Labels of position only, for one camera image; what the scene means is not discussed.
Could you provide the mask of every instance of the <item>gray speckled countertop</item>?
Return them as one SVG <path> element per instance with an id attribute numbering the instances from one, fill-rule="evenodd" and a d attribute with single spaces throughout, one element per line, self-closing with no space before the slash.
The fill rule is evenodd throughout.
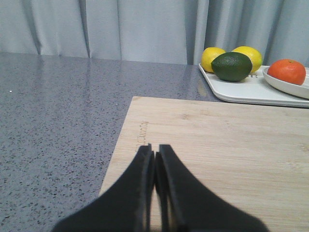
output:
<path id="1" fill-rule="evenodd" d="M 220 101 L 198 66 L 0 54 L 1 232 L 48 232 L 98 196 L 133 96 Z"/>

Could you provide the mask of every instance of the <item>cutting board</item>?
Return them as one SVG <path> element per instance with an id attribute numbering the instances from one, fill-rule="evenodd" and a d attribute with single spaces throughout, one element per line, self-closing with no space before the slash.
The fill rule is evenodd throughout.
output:
<path id="1" fill-rule="evenodd" d="M 100 194 L 140 145 L 170 144 L 205 186 L 272 232 L 309 231 L 309 110 L 134 97 Z M 153 231 L 160 230 L 156 194 Z"/>

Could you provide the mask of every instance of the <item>white bowl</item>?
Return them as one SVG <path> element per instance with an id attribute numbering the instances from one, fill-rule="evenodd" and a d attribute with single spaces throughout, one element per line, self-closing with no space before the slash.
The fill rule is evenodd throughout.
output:
<path id="1" fill-rule="evenodd" d="M 292 94 L 301 98 L 309 99 L 309 76 L 306 74 L 305 82 L 299 86 L 289 82 L 279 80 L 267 74 L 269 68 L 263 70 L 263 75 L 267 83 L 274 88 L 283 91 L 285 93 Z"/>

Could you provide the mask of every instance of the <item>lemon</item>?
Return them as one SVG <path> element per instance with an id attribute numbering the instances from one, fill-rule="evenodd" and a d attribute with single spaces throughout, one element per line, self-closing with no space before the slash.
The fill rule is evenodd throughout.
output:
<path id="1" fill-rule="evenodd" d="M 248 56 L 239 52 L 227 52 L 213 60 L 211 66 L 214 74 L 224 81 L 241 81 L 252 70 L 252 63 Z"/>
<path id="2" fill-rule="evenodd" d="M 240 46 L 240 47 L 235 48 L 232 52 L 239 52 L 249 57 L 249 59 L 252 62 L 252 66 L 253 66 L 251 70 L 252 73 L 258 70 L 263 63 L 263 58 L 262 58 L 261 53 L 253 47 Z"/>
<path id="3" fill-rule="evenodd" d="M 204 50 L 201 59 L 202 68 L 210 73 L 213 73 L 211 63 L 214 59 L 216 59 L 219 55 L 225 53 L 225 51 L 218 47 L 208 47 Z"/>

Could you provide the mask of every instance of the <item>white tray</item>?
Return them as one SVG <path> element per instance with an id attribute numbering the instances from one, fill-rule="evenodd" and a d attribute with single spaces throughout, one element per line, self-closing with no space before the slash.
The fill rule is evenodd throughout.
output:
<path id="1" fill-rule="evenodd" d="M 204 75 L 214 95 L 227 102 L 277 105 L 309 108 L 309 101 L 284 92 L 281 92 L 266 82 L 261 66 L 253 75 L 240 82 L 226 82 L 220 80 L 215 74 L 205 72 L 199 64 L 199 69 Z"/>

